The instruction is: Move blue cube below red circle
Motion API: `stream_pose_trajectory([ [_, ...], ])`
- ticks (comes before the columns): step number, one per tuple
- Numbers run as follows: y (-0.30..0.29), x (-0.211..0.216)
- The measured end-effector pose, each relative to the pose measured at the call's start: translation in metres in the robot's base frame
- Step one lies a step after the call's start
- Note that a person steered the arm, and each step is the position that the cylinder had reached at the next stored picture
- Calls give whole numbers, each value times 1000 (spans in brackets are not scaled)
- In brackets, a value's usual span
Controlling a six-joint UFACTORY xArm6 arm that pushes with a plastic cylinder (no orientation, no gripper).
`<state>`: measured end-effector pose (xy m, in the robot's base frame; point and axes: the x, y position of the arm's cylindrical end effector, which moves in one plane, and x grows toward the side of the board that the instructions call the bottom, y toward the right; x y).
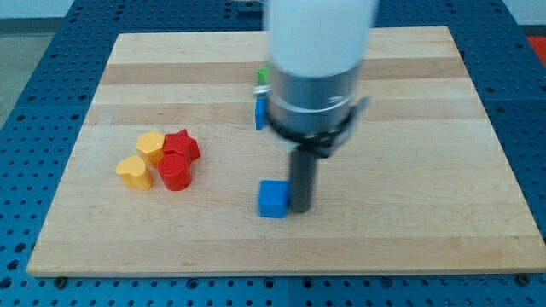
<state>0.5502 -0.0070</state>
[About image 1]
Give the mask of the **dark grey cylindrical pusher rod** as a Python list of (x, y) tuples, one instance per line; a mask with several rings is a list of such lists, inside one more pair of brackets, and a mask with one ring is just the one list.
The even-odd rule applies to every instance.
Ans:
[(295, 150), (290, 154), (289, 208), (296, 213), (311, 209), (317, 158), (313, 152)]

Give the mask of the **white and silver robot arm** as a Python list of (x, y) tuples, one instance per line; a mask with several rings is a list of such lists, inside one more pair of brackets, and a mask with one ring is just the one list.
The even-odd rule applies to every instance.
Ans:
[(376, 0), (270, 0), (266, 118), (292, 147), (288, 207), (311, 209), (317, 161), (350, 137), (366, 99), (357, 79), (375, 23)]

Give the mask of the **blue block behind arm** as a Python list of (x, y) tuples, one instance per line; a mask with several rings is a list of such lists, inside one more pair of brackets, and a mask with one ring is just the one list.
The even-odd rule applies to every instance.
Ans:
[(254, 108), (255, 130), (262, 130), (267, 126), (267, 99), (258, 97)]

